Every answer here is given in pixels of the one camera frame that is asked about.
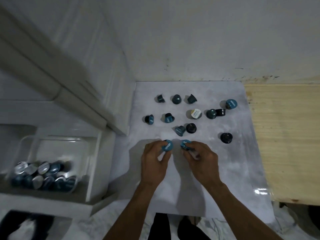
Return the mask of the person's right hand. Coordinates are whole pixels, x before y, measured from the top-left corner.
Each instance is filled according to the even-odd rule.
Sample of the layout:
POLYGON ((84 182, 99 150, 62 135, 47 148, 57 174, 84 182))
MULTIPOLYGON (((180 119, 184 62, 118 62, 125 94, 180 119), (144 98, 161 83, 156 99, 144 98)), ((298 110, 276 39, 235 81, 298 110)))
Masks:
POLYGON ((218 155, 208 146, 208 160, 187 159, 194 177, 207 189, 217 190, 224 184, 220 179, 218 155))

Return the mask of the person's left hand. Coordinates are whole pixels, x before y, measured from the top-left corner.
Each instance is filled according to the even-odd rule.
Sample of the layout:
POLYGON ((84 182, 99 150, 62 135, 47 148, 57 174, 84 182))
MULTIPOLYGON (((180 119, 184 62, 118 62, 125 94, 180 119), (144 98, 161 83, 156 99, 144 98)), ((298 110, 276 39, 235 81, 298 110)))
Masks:
POLYGON ((147 159, 145 149, 141 157, 141 184, 156 189, 166 175, 169 161, 147 159))

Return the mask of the person's left forearm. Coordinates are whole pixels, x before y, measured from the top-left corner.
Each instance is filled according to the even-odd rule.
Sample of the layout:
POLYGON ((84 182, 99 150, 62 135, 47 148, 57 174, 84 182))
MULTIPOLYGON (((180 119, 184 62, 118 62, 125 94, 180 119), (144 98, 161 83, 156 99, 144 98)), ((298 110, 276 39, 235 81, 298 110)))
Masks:
POLYGON ((141 182, 103 240, 139 240, 156 185, 141 182))

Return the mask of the person's right forearm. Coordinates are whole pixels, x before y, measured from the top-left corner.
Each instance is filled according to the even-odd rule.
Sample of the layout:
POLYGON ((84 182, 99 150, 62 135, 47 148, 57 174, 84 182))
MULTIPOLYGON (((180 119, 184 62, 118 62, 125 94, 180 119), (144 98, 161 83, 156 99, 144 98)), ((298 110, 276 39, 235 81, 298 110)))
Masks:
POLYGON ((283 240, 219 182, 205 185, 237 240, 283 240))

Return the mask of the scattered group of dark capsules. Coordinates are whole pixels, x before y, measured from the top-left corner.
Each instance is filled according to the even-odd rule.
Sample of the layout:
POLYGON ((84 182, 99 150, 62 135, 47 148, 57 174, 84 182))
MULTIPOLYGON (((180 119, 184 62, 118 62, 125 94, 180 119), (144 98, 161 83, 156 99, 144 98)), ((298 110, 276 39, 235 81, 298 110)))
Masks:
MULTIPOLYGON (((173 104, 180 104, 182 102, 182 98, 179 94, 176 94, 172 97, 173 104)), ((225 108, 221 109, 209 109, 206 111, 206 117, 208 119, 215 119, 216 117, 223 117, 226 115, 226 110, 235 109, 238 106, 238 102, 235 99, 228 99, 225 102, 225 108)), ((154 115, 147 115, 144 117, 144 121, 148 125, 154 124, 154 115)), ((166 113, 164 116, 164 123, 172 123, 174 122, 175 118, 171 113, 166 113)), ((189 123, 186 126, 178 126, 174 129, 175 133, 182 137, 185 132, 193 134, 197 131, 197 127, 194 123, 189 123)), ((220 139, 225 144, 230 144, 233 140, 233 135, 228 132, 224 132, 221 134, 220 139)))

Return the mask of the white-lidded coffee capsule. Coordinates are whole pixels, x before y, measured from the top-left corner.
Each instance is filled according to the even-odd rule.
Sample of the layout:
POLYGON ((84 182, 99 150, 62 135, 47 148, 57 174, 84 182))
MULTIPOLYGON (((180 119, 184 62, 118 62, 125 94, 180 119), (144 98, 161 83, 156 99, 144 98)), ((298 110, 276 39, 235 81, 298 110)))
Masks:
POLYGON ((202 111, 200 109, 188 110, 186 112, 186 117, 188 119, 197 120, 202 117, 202 111))

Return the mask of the white storage box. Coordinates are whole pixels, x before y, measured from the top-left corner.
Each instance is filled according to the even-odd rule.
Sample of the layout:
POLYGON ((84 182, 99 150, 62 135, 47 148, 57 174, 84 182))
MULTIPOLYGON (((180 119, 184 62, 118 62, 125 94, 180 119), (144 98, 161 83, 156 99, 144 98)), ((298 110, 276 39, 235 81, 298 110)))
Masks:
POLYGON ((116 134, 88 127, 0 124, 0 208, 60 217, 85 219, 106 206, 116 134), (72 193, 14 188, 10 173, 19 142, 25 136, 75 137, 89 145, 84 175, 72 193))

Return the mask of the person's black trousers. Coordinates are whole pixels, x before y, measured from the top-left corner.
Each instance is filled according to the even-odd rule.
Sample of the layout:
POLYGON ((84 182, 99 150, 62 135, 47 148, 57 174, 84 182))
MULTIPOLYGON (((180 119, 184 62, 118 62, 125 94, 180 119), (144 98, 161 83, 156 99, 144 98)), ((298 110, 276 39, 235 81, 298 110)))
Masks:
MULTIPOLYGON (((207 235, 188 216, 179 222, 177 235, 179 240, 210 240, 207 235)), ((167 214, 156 213, 147 240, 171 240, 170 223, 167 214)))

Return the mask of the light wooden board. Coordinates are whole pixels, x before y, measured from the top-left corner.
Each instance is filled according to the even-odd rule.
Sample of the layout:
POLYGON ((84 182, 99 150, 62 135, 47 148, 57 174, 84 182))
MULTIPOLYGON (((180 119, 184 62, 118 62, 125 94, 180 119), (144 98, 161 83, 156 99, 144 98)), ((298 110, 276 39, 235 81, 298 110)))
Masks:
POLYGON ((245 84, 271 196, 320 206, 320 84, 245 84))

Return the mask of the clear plastic container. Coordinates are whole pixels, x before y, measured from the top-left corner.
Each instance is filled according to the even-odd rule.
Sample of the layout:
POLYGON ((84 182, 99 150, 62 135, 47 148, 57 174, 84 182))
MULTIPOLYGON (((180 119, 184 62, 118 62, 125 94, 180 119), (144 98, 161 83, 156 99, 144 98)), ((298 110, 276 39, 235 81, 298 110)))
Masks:
POLYGON ((89 155, 88 143, 77 137, 37 137, 25 136, 18 144, 14 155, 14 166, 20 161, 41 164, 44 161, 53 163, 66 162, 70 167, 69 175, 76 175, 81 180, 85 174, 84 160, 89 155))

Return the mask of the pile of foil-topped capsules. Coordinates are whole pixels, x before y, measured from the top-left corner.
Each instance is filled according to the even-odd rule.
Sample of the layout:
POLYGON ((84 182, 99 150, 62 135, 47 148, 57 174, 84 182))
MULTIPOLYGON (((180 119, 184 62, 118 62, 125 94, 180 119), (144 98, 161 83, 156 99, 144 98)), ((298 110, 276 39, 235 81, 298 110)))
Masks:
POLYGON ((41 164, 20 161, 14 166, 10 183, 23 189, 72 193, 80 179, 69 173, 70 167, 63 161, 41 164))

